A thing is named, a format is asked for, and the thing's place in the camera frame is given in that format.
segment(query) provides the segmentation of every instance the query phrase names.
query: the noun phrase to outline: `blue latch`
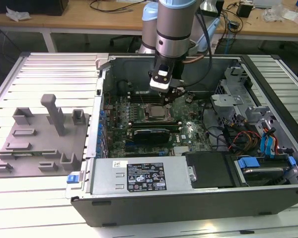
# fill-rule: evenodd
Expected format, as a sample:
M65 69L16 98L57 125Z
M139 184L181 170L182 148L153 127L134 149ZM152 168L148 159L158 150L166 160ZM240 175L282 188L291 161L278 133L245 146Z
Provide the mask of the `blue latch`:
M289 160L289 163L290 163L292 166L296 165L296 160L294 159L293 156L289 156L289 157L288 157L288 160Z
M237 162L241 169L249 167L260 167L256 157L243 157Z
M79 175L68 175L67 183L78 183Z

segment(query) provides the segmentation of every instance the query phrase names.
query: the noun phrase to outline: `white paper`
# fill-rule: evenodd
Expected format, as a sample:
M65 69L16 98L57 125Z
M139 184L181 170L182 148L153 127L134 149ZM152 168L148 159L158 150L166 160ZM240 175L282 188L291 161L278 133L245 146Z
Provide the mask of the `white paper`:
M5 15L14 21L31 19L30 14L28 12L13 11L7 7L6 10L7 13Z
M288 10L284 15L283 18L293 21L298 16L298 12Z

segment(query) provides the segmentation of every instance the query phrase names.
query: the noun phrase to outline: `black box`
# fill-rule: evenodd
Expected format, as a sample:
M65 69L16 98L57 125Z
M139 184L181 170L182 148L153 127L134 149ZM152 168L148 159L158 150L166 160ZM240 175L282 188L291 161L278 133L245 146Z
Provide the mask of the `black box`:
M239 17L245 17L248 18L250 12L252 11L254 5L249 5L249 4L240 4L238 6L238 9L236 11L236 15L238 15Z
M7 6L18 12L61 16L68 2L69 0L0 0L0 13L6 13Z

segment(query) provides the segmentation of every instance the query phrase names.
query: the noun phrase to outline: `blue tab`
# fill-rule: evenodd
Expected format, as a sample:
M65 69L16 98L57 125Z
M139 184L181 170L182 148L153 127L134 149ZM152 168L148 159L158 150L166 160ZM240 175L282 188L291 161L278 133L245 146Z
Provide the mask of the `blue tab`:
M256 157L243 157L237 162L241 169L249 167L260 167Z
M268 141L267 141L267 145L266 145L266 152L265 152L265 154L266 155L269 155L270 158L273 158L274 157L272 155L272 153L271 153L271 147L272 147L273 141L274 141L273 138L272 137L269 137L268 138Z
M294 159L293 156L289 156L289 157L288 157L288 160L289 160L289 163L290 163L292 166L296 165L296 160Z
M244 169L246 167L246 164L244 163L244 161L242 159L238 160L237 162L241 169Z
M78 183L79 175L68 175L67 183Z
M266 133L263 134L262 140L260 141L260 152L264 153L265 151L265 141L266 141Z

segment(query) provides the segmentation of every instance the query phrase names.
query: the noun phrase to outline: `white sticker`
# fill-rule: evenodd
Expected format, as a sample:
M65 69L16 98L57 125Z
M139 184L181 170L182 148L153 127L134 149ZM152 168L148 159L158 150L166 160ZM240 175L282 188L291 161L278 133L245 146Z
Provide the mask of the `white sticker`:
M161 76L167 76L168 72L167 71L163 71L163 70L159 70L158 74Z
M113 168L126 168L128 164L127 160L114 160L113 161Z

